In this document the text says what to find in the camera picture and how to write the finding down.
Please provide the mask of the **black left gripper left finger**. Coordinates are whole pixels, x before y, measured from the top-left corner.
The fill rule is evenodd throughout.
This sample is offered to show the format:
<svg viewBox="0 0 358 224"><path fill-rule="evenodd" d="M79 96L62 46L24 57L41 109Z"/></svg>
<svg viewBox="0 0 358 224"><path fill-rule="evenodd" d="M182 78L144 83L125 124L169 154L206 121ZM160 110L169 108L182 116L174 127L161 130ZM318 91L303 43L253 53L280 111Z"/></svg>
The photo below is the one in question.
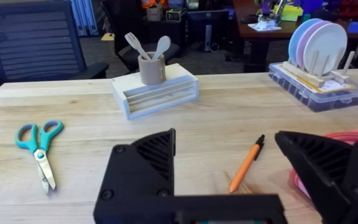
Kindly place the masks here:
<svg viewBox="0 0 358 224"><path fill-rule="evenodd" d="M173 222L156 199L174 195L176 131L150 134L112 148L93 211L96 222Z"/></svg>

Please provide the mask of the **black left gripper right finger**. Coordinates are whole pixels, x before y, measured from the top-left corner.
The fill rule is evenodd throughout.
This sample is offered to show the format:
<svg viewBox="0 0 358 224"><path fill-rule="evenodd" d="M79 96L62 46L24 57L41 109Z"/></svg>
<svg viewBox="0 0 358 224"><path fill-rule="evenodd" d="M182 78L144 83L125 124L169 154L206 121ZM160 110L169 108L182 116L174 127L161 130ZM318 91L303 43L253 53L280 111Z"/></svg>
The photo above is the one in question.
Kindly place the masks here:
<svg viewBox="0 0 358 224"><path fill-rule="evenodd" d="M291 131L277 132L275 141L322 222L358 224L358 142Z"/></svg>

